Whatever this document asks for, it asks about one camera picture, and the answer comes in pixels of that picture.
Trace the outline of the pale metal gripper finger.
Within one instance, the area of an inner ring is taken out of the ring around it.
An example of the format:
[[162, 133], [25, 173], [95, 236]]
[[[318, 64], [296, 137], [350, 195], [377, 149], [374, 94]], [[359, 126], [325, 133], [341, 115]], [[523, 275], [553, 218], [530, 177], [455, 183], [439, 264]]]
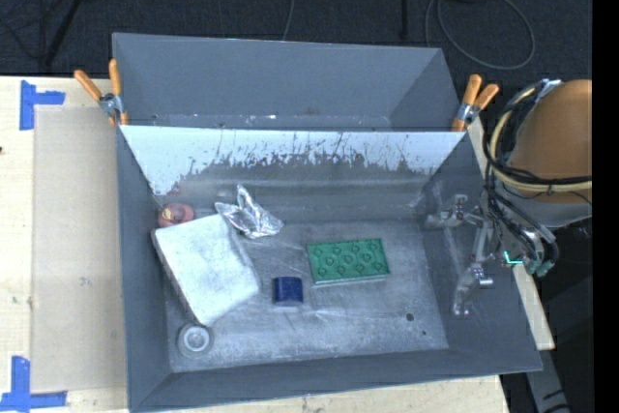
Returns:
[[471, 263], [458, 279], [452, 312], [455, 316], [470, 313], [473, 296], [482, 289], [494, 286], [494, 279], [486, 273], [483, 263]]
[[464, 221], [464, 206], [467, 201], [467, 194], [454, 194], [450, 199], [444, 201], [436, 212], [427, 215], [425, 228], [451, 228], [459, 226]]

